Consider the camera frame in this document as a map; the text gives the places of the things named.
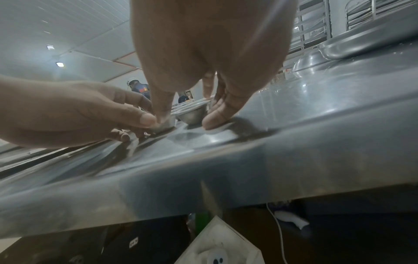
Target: electrical cord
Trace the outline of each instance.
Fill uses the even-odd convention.
[[[280,228],[280,224],[279,221],[277,220],[277,218],[274,216],[274,214],[271,212],[269,205],[266,204],[267,210],[270,212],[270,214],[273,216],[274,220],[277,223],[277,226],[279,227],[279,232],[280,232],[280,245],[282,248],[282,258],[285,264],[287,264],[286,258],[284,257],[284,246],[283,246],[283,234],[282,234],[282,229]]]

